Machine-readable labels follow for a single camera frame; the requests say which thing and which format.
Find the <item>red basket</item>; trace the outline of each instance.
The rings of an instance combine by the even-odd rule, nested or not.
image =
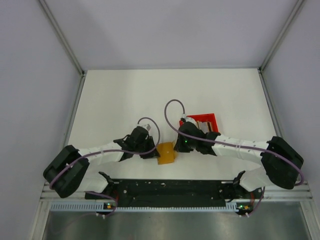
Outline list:
[[[200,115],[189,115],[187,116],[189,118],[193,118],[195,121],[199,122],[210,122],[212,124],[213,132],[219,132],[218,125],[216,121],[216,116],[214,113],[208,113],[208,114],[200,114]]]

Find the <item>white wall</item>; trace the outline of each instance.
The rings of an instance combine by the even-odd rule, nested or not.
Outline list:
[[[296,0],[47,0],[92,69],[259,67]]]
[[[23,240],[79,76],[35,0],[0,7],[0,231]]]
[[[307,0],[265,71],[284,134],[320,207],[320,1]]]

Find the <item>gray floor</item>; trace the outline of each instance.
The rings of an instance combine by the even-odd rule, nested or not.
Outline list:
[[[50,213],[58,231],[80,212]],[[250,218],[235,213],[116,213],[84,216],[60,234],[47,223],[43,240],[309,240],[299,203],[262,203]]]

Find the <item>white table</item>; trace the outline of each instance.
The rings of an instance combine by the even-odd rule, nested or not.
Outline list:
[[[177,134],[164,118],[171,99],[181,100],[187,115],[215,113],[219,131],[229,137],[266,141],[275,135],[257,69],[89,70],[69,144],[76,148],[107,144],[130,134],[144,116],[158,123],[161,142],[173,141]],[[180,105],[172,103],[168,117],[177,127],[181,115]],[[155,127],[151,133],[156,141]],[[192,152],[179,153],[171,164],[134,156],[97,171],[111,178],[231,180],[256,167],[232,157]]]

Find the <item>orange block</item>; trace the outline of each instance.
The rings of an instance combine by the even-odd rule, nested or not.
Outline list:
[[[156,148],[160,154],[158,157],[158,164],[171,164],[175,162],[177,153],[174,151],[174,144],[172,142],[163,142]]]

